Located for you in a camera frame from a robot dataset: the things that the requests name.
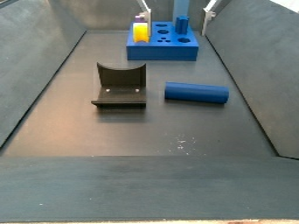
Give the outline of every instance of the foam block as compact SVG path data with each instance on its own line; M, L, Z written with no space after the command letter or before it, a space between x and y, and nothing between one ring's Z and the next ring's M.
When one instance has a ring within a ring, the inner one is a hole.
M220 86L165 82L164 98L195 102L225 103L229 89Z
M195 61L199 43L189 26L185 34L177 34L172 22L152 22L152 37L148 43L133 41L133 25L131 25L125 50L128 60Z

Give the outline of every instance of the black holder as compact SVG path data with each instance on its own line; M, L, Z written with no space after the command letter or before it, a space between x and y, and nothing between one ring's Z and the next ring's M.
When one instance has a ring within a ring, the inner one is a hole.
M145 107L145 64L131 69L115 69L97 63L100 90L97 107Z

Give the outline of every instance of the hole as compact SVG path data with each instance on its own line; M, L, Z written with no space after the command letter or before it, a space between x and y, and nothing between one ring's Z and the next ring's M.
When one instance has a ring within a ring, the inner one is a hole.
M168 33L168 31L167 30L160 30L160 31L157 31L160 34L167 34Z
M191 42L191 40L188 39L188 38L179 38L177 39L180 42L183 42L183 43L188 43L188 42Z

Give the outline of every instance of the blue block with holes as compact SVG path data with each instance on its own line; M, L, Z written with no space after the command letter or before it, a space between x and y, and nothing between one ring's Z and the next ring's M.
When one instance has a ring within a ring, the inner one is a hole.
M149 43L133 41L133 24L131 24L127 44L128 60L189 60L197 58L199 43L188 26L185 34L175 32L172 22L152 22Z

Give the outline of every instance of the gray wall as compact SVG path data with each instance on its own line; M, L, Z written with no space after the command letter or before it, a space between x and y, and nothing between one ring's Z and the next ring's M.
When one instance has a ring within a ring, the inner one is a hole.
M299 219L299 163L277 157L1 157L0 170L1 223Z
M0 145L85 32L53 0L0 8Z
M277 153L299 158L299 15L233 0L207 35Z
M173 0L145 0L153 11L153 20L172 21ZM201 8L209 0L191 0L191 27L200 29ZM63 9L87 26L89 30L128 30L135 15L140 12L136 0L57 0Z

